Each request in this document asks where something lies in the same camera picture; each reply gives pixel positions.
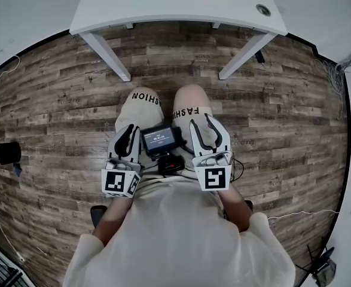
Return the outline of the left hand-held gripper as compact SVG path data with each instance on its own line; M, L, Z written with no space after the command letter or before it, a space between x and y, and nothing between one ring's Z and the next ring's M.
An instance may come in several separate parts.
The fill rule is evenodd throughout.
M133 124L123 127L108 145L108 159L101 170L101 190L111 197L132 198L141 180L141 131L138 126L133 129Z

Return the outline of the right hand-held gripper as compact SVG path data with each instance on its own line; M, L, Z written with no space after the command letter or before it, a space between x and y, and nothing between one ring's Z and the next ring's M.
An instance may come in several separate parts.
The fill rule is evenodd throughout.
M205 113L205 117L206 122L202 126L190 121L196 156L192 159L194 171L203 191L228 190L232 171L230 134L212 115Z

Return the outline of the person's right forearm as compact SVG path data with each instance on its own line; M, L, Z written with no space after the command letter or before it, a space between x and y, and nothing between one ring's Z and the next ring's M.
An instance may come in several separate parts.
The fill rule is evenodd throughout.
M246 231L252 211L243 196L232 185L227 190L218 191L218 195L230 222L236 225L240 232Z

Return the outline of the person's left forearm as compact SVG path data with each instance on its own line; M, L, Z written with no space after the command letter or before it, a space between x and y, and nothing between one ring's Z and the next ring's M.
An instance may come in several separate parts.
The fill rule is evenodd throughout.
M97 237L104 246L109 243L121 227L132 203L133 199L131 198L116 197L112 199L112 202L93 232L93 235Z

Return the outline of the black screen device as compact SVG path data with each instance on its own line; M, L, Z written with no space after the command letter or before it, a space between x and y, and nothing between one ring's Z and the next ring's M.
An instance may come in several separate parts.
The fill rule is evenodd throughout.
M147 156L158 163L159 174L171 175L185 168L182 156L172 153L187 143L179 127L162 124L142 130L141 137Z

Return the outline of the person's beige printed shorts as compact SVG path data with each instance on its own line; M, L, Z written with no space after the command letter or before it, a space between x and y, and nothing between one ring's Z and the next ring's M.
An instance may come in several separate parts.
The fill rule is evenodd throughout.
M199 126L204 125L205 113L212 115L212 108L196 107L173 110L171 126L179 127L183 139L187 141L184 146L175 149L175 155L181 155L184 159L185 168L171 175L159 174L158 167L146 170L139 186L139 194L158 188L186 188L203 191L192 163L192 159L196 156L191 140L190 121L194 120ZM155 97L151 94L131 92L121 109L115 128L121 130L129 124L138 126L141 131L164 124L164 115L158 95Z

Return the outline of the person's left leg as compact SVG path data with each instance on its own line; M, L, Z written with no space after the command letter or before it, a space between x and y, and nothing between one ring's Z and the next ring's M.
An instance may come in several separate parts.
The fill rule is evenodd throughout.
M155 97L157 97L157 92L151 88L148 88L148 87L136 87L134 90L133 90L133 93L145 93L145 94L151 94Z

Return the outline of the person's beige t-shirt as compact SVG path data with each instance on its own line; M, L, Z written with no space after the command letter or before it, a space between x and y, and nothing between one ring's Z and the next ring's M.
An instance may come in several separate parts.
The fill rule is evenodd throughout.
M63 287L293 287L295 266L263 213L240 232L219 195L139 192L104 246L83 234Z

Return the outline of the black waste bin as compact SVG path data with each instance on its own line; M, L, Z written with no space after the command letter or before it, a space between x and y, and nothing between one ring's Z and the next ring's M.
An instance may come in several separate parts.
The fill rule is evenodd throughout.
M0 164L18 163L22 152L18 142L0 143Z

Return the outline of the black tripod stand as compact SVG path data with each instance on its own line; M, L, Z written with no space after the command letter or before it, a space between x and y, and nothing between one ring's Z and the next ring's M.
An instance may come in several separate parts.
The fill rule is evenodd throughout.
M315 281L317 287L328 287L328 285L334 280L337 271L337 264L331 259L331 255L334 253L335 247L327 248L323 246L325 252L317 257L314 257L310 246L307 245L307 250L311 263L300 267L295 265L298 269L310 274Z

